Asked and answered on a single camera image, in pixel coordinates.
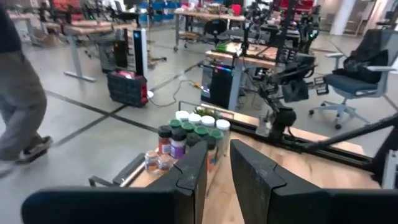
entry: person's leg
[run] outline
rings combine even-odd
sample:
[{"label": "person's leg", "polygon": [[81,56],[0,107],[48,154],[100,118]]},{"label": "person's leg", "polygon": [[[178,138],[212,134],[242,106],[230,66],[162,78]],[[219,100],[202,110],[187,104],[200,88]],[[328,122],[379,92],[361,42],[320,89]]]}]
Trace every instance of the person's leg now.
[{"label": "person's leg", "polygon": [[16,161],[21,151],[30,147],[32,138],[38,138],[47,99],[39,77],[22,52],[0,54],[0,68],[4,72],[0,95],[15,108],[0,136],[0,161]]}]

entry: wooden table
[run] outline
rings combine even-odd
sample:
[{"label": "wooden table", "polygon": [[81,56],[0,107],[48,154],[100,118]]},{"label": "wooden table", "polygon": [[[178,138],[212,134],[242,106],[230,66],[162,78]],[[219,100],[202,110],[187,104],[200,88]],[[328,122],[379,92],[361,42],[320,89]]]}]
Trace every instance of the wooden table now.
[{"label": "wooden table", "polygon": [[[256,118],[235,113],[236,120],[257,124]],[[311,141],[319,141],[326,137],[292,128],[293,134]],[[231,139],[239,139],[252,146],[264,155],[276,161],[280,166],[298,175],[299,177],[322,188],[337,189],[379,189],[369,173],[322,159],[309,154],[297,154],[284,149],[258,142],[250,137],[238,133],[231,133]],[[342,142],[338,147],[359,154],[363,154],[361,146]],[[130,185],[130,187],[145,187],[155,181],[157,176],[143,172]],[[203,224],[244,224],[238,198],[236,196],[229,158],[227,156],[220,164],[220,168],[214,177],[213,184],[205,200],[203,212]]]},{"label": "wooden table", "polygon": [[210,14],[206,12],[195,12],[195,11],[181,11],[181,10],[175,10],[174,11],[175,15],[175,46],[174,46],[174,51],[176,52],[178,50],[178,45],[180,42],[180,35],[188,36],[188,39],[190,36],[196,36],[196,33],[193,32],[188,32],[188,27],[185,26],[185,32],[180,32],[180,16],[185,16],[185,17],[196,17],[196,18],[201,18],[206,21],[212,20],[212,19],[225,19],[228,21],[236,21],[236,22],[243,22],[244,17],[243,16],[233,16],[233,15],[228,15],[228,14]]},{"label": "wooden table", "polygon": [[75,36],[100,34],[104,32],[114,32],[115,30],[122,30],[122,29],[124,30],[135,29],[136,27],[137,24],[135,22],[127,24],[113,24],[110,22],[79,21],[79,22],[74,22],[72,25],[65,25],[63,27],[63,32],[67,36],[69,46],[72,51],[72,59],[73,59],[73,64],[75,66],[75,72],[64,72],[64,74],[88,82],[96,81],[95,78],[83,75],[76,47]]}]

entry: jar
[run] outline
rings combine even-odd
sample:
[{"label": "jar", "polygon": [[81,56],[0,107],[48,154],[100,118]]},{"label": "jar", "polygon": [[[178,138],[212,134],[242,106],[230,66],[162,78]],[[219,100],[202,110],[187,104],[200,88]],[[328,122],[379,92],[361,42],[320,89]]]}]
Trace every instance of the jar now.
[{"label": "jar", "polygon": [[181,121],[181,122],[186,122],[188,121],[189,118],[189,113],[186,111],[177,111],[175,112],[175,119]]},{"label": "jar", "polygon": [[229,123],[229,121],[224,120],[224,119],[219,119],[216,121],[216,128],[219,129],[223,135],[223,148],[222,150],[224,152],[226,152],[227,147],[228,147],[228,143],[229,143],[229,129],[231,127],[231,124]]},{"label": "jar", "polygon": [[173,119],[169,122],[169,126],[172,127],[172,129],[180,128],[181,121],[179,119]]},{"label": "jar", "polygon": [[174,159],[181,159],[185,155],[186,140],[187,140],[187,132],[184,129],[177,128],[172,131],[171,156]]},{"label": "jar", "polygon": [[209,134],[209,130],[207,130],[204,126],[199,126],[195,128],[195,133],[197,133],[200,137],[205,137]]},{"label": "jar", "polygon": [[188,121],[194,125],[201,124],[201,116],[199,114],[192,113],[188,117]]},{"label": "jar", "polygon": [[157,148],[159,154],[170,154],[172,151],[170,138],[172,137],[172,128],[167,125],[160,126],[157,134],[159,135],[159,142]]},{"label": "jar", "polygon": [[159,155],[155,151],[147,151],[145,153],[145,170],[149,173],[154,173],[158,169]]},{"label": "jar", "polygon": [[159,174],[166,174],[174,164],[173,159],[169,155],[161,155],[159,157]]},{"label": "jar", "polygon": [[211,172],[216,165],[217,139],[213,136],[206,136],[203,139],[207,142],[207,171]]},{"label": "jar", "polygon": [[195,130],[195,125],[189,122],[185,122],[181,125],[181,127],[187,132],[192,133]]},{"label": "jar", "polygon": [[221,158],[221,156],[224,154],[223,151],[223,139],[224,139],[224,135],[223,133],[218,130],[218,129],[214,129],[209,133],[210,136],[213,136],[214,138],[216,138],[216,145],[217,145],[217,155],[216,155],[216,162]]},{"label": "jar", "polygon": [[202,125],[204,125],[204,127],[210,128],[210,129],[214,128],[215,121],[216,121],[216,119],[214,119],[214,117],[212,117],[212,116],[206,115],[206,116],[201,117]]}]

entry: desk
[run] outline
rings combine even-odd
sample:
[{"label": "desk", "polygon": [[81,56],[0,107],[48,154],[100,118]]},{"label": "desk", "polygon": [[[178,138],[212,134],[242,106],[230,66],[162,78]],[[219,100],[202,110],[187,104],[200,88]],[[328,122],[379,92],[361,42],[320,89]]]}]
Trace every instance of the desk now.
[{"label": "desk", "polygon": [[137,27],[136,23],[113,24],[110,22],[96,22],[96,21],[79,21],[79,22],[74,22],[72,25],[65,25],[63,31],[67,36],[70,50],[72,51],[72,59],[73,59],[73,65],[75,66],[75,72],[64,72],[64,74],[88,82],[96,81],[95,78],[83,75],[83,72],[81,71],[81,65],[75,42],[75,36],[100,34],[103,32],[113,32],[114,30],[120,30],[120,29],[134,29],[136,27]]},{"label": "desk", "polygon": [[[235,53],[241,48],[240,43],[228,43],[226,44],[226,51],[228,53]],[[257,53],[263,51],[266,49],[266,46],[263,45],[256,45],[256,44],[250,44],[249,49],[248,49],[248,54],[249,55],[256,55]],[[276,59],[276,54],[277,54],[278,49],[276,47],[269,47],[265,52],[261,53],[259,56],[263,56],[269,59]],[[227,64],[231,64],[233,60],[233,56],[231,54],[224,54],[224,53],[219,53],[219,52],[212,52],[212,51],[207,51],[206,56],[210,59],[215,59],[218,61],[222,61]],[[229,103],[228,103],[228,109],[230,111],[234,111],[236,109],[236,105],[238,102],[238,97],[239,97],[239,87],[242,79],[242,71],[246,68],[249,67],[261,67],[261,68],[269,68],[269,69],[275,69],[275,62],[272,62],[270,60],[261,60],[261,59],[256,59],[256,58],[251,58],[251,57],[239,57],[235,59],[235,69],[233,70],[233,79],[232,79],[232,87],[231,87],[231,93],[229,95]]]},{"label": "desk", "polygon": [[10,14],[9,17],[14,22],[25,21],[30,42],[32,43],[32,45],[39,45],[39,43],[35,39],[33,26],[32,26],[32,19],[35,18],[33,14]]},{"label": "desk", "polygon": [[175,10],[174,11],[175,15],[175,46],[174,46],[174,51],[176,52],[178,50],[178,43],[180,41],[180,16],[190,16],[190,17],[199,17],[203,19],[226,19],[228,21],[236,21],[236,22],[243,22],[244,17],[243,16],[232,16],[232,15],[216,15],[216,14],[210,14],[210,13],[205,13],[205,12],[193,12],[193,11],[179,11]]},{"label": "desk", "polygon": [[[256,118],[239,113],[235,113],[234,118],[251,124],[257,124],[258,122]],[[294,128],[292,128],[292,132],[300,138],[306,138],[312,141],[319,141],[326,138],[318,134]],[[309,154],[296,154],[281,148],[269,146],[238,133],[231,133],[231,139],[241,140],[270,157],[280,166],[319,187],[338,189],[379,189],[378,184],[363,170]],[[355,144],[342,142],[338,146],[347,151],[363,154],[362,147]],[[229,152],[223,160],[205,200],[203,223],[244,224],[233,184]],[[155,181],[156,178],[156,176],[142,173],[137,176],[131,185],[126,185],[126,187],[145,187]]]}]

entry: wire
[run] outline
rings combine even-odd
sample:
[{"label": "wire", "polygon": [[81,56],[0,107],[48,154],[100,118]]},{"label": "wire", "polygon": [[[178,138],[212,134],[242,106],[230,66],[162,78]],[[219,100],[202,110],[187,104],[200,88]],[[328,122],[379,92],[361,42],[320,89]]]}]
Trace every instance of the wire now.
[{"label": "wire", "polygon": [[196,83],[195,83],[193,80],[182,80],[182,81],[180,81],[180,83],[178,84],[178,88],[174,91],[174,93],[173,93],[173,95],[172,95],[172,96],[173,96],[173,102],[171,102],[171,103],[167,103],[167,104],[165,104],[165,105],[158,105],[157,103],[153,102],[151,98],[148,98],[148,99],[149,99],[149,101],[150,101],[151,103],[153,103],[155,106],[158,106],[158,107],[167,107],[167,106],[171,106],[171,105],[173,105],[173,104],[175,104],[175,103],[177,102],[177,99],[176,99],[175,96],[176,96],[177,93],[180,91],[182,84],[183,84],[183,83],[186,83],[186,82],[191,83],[193,86],[196,85]]}]

